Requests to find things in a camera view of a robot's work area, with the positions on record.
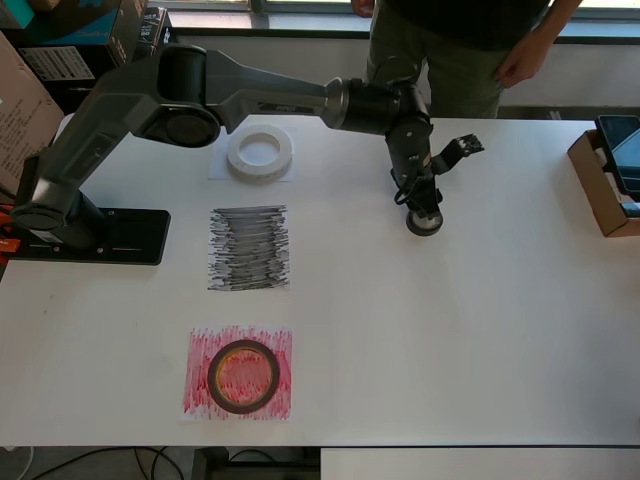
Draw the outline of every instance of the tabletop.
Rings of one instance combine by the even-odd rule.
[[[322,480],[637,480],[637,450],[323,448]]]
[[[294,179],[207,179],[211,147],[127,137],[83,192],[171,213],[158,267],[11,261],[0,445],[640,443],[640,239],[602,237],[567,148],[590,122],[435,120],[442,230],[393,203],[380,137],[291,128]],[[291,284],[207,290],[210,210],[286,204]],[[189,335],[293,332],[287,421],[181,419]]]

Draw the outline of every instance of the black box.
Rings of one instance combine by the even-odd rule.
[[[150,57],[158,48],[171,42],[171,21],[166,8],[148,7],[142,18],[140,36],[133,61]]]
[[[146,2],[61,0],[25,29],[4,33],[52,95],[91,89],[133,58]]]

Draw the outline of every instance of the white wall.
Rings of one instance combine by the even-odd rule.
[[[366,40],[182,37],[249,66],[313,82],[363,74]],[[429,98],[426,76],[422,92]],[[503,105],[640,106],[640,46],[555,45],[538,75],[505,92]]]

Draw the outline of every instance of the black scribbles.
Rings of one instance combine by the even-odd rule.
[[[209,290],[253,290],[289,284],[284,205],[217,208],[209,229]]]

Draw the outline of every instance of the black robotic arm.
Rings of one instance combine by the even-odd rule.
[[[239,65],[218,51],[174,45],[98,82],[54,144],[25,163],[12,219],[46,242],[95,248],[107,222],[79,188],[128,133],[202,147],[221,126],[232,132],[251,114],[311,115],[329,128],[385,135],[395,200],[407,203],[409,228],[419,235],[442,223],[434,176],[482,149],[468,136],[452,141],[449,155],[445,149],[431,159],[433,128],[410,83],[379,88],[336,78],[316,85]]]

